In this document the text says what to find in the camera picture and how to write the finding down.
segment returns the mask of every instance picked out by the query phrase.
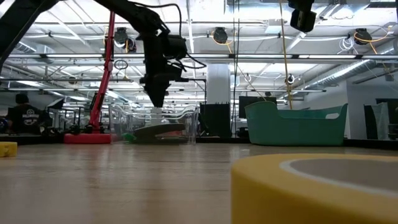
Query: floor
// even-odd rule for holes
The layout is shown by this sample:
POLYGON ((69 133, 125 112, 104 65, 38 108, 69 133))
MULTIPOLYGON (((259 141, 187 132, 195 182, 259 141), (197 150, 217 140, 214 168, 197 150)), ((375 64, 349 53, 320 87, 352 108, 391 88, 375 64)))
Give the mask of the floor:
POLYGON ((355 148, 196 146, 20 146, 0 159, 2 224, 229 223, 229 168, 276 153, 398 156, 355 148))

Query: red pole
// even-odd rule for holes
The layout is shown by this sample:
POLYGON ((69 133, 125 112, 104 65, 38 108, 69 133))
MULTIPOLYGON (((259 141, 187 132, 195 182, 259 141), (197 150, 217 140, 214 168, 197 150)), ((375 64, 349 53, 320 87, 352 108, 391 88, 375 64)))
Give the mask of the red pole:
POLYGON ((102 76, 101 85, 99 86, 99 90, 95 98, 93 110, 91 110, 90 113, 89 124, 93 126, 94 133, 98 133, 100 131, 101 108, 104 102, 106 89, 108 88, 109 79, 111 78, 112 69, 113 69, 112 56, 113 56, 114 21, 115 21, 115 13, 111 11, 111 15, 109 18, 108 39, 106 41, 104 75, 102 76))

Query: green plastic bin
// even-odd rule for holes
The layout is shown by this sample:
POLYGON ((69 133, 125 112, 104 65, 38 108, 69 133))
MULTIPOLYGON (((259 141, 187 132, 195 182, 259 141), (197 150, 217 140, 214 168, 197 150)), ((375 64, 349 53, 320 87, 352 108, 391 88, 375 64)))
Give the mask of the green plastic bin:
POLYGON ((250 141, 263 146, 340 146, 347 104, 322 110, 278 110, 272 102, 247 107, 250 141))

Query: red stand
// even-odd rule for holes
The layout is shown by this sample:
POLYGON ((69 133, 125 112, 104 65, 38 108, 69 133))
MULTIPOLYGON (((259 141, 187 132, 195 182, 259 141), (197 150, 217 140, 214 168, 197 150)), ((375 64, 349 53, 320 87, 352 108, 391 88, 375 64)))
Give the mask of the red stand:
POLYGON ((95 98, 94 107, 90 113, 89 124, 93 127, 93 134, 79 134, 72 135, 66 134, 64 137, 64 143, 67 144, 110 144, 110 134, 100 134, 100 115, 101 108, 104 102, 106 89, 108 88, 109 79, 111 78, 113 69, 113 37, 114 37, 114 21, 115 13, 111 11, 109 18, 109 29, 108 39, 106 41, 106 52, 105 52, 105 64, 104 64, 104 75, 101 80, 101 85, 97 96, 95 98))

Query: transparent container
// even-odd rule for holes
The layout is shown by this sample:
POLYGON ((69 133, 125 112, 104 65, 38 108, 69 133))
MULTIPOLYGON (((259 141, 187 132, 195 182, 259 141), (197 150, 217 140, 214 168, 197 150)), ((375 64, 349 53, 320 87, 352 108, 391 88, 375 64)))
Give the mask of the transparent container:
POLYGON ((199 108, 188 106, 178 113, 153 108, 128 112, 109 106, 109 127, 113 142, 133 144, 195 144, 199 108))

